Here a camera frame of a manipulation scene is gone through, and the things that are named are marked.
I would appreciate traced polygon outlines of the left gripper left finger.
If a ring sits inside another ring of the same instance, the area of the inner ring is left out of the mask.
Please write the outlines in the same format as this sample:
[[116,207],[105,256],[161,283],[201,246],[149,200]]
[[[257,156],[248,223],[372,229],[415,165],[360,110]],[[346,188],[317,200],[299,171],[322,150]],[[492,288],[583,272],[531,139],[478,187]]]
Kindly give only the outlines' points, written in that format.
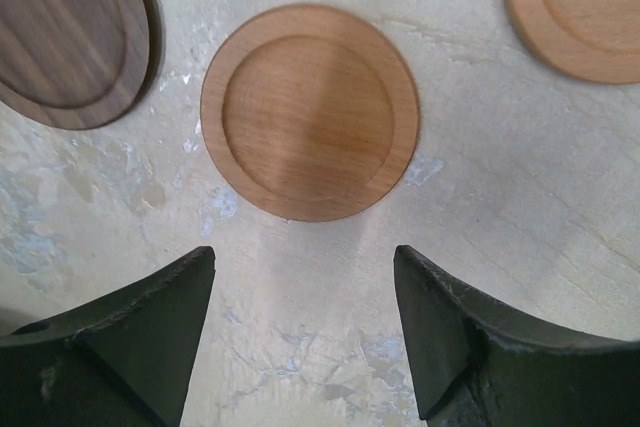
[[198,247],[1,339],[4,426],[177,426],[215,278]]

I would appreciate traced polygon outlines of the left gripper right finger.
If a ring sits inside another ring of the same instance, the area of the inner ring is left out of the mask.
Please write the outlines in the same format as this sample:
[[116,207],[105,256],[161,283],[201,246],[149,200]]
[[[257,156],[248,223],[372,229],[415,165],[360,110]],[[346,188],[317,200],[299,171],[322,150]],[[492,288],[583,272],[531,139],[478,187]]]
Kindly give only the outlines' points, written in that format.
[[428,425],[638,425],[638,342],[536,318],[406,245],[395,250],[394,282]]

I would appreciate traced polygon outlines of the light wood rimmed coaster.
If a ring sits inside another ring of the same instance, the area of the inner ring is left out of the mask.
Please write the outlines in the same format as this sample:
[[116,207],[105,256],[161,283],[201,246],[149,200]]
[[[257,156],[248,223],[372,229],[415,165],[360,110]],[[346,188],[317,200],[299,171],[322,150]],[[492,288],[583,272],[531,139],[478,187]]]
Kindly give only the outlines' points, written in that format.
[[200,99],[221,176],[272,215],[358,214],[400,181],[420,135],[420,100],[395,45],[338,8],[264,11],[220,45]]

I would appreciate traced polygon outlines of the dark walnut coaster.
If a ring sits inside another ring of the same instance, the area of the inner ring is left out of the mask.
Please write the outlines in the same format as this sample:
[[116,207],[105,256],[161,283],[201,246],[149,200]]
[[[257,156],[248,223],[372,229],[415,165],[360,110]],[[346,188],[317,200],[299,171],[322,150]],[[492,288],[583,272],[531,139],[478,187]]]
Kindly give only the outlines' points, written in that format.
[[144,97],[160,47],[154,0],[1,0],[1,101],[59,129],[108,125]]

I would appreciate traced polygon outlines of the light wood coaster smooth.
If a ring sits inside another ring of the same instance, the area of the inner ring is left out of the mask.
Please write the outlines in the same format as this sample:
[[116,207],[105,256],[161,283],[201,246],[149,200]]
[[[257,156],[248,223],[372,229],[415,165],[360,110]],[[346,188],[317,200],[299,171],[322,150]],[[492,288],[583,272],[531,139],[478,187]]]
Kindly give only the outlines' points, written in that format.
[[504,0],[515,32],[541,60],[603,84],[639,80],[639,0]]

